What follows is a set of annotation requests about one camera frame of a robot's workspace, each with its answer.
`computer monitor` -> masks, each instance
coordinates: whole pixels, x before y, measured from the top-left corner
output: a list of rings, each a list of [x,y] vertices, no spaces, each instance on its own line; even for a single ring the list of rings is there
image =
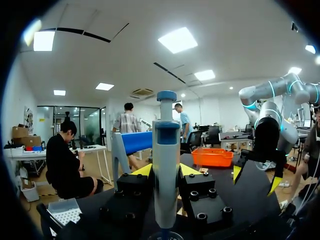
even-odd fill
[[[209,131],[209,125],[200,125],[199,128],[198,128],[198,131],[208,132]]]
[[[310,128],[311,126],[311,120],[304,120],[304,125],[305,128]]]

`shoe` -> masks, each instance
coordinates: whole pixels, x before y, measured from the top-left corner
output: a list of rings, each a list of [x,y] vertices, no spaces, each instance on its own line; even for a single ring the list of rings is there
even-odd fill
[[[290,187],[290,183],[289,183],[288,181],[281,182],[281,183],[279,184],[279,187],[288,188],[288,187]]]
[[[285,201],[280,202],[280,203],[279,203],[280,209],[281,209],[281,210],[285,209],[285,208],[288,206],[288,204],[289,204],[288,200],[285,200]]]

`yellow plastic part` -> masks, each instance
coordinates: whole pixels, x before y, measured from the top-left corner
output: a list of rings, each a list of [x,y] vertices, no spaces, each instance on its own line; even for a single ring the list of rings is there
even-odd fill
[[[194,170],[193,168],[191,168],[187,165],[184,165],[183,163],[180,163],[180,167],[181,167],[181,171],[182,171],[183,176],[189,175],[189,174],[194,174],[194,175],[202,174],[201,172]]]
[[[276,187],[278,187],[279,183],[281,183],[282,177],[275,176],[272,181],[271,190],[268,193],[268,197],[275,191]]]
[[[149,177],[149,173],[150,173],[150,169],[151,169],[152,163],[148,164],[147,166],[144,166],[132,173],[130,173],[131,175],[138,175],[141,174],[143,176],[148,176]]]
[[[242,168],[240,166],[233,166],[233,184],[236,184],[236,179],[241,172]]]

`poster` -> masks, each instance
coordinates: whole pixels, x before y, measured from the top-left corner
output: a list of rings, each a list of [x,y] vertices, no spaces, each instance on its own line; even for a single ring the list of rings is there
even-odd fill
[[[29,128],[29,135],[34,132],[34,115],[30,108],[24,106],[24,121],[23,124]]]

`shorts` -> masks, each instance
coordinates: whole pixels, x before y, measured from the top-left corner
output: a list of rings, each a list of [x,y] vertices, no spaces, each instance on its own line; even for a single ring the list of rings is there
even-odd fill
[[[309,161],[308,161],[308,172],[303,174],[302,177],[304,180],[306,180],[309,177],[315,177],[315,178],[319,178],[320,177],[320,162],[317,168],[317,163],[318,163],[318,159],[317,158],[313,158],[310,157]]]
[[[74,183],[67,183],[59,188],[54,188],[56,189],[58,196],[62,199],[80,199],[89,196],[94,187],[94,180],[90,176],[86,176],[79,178]]]

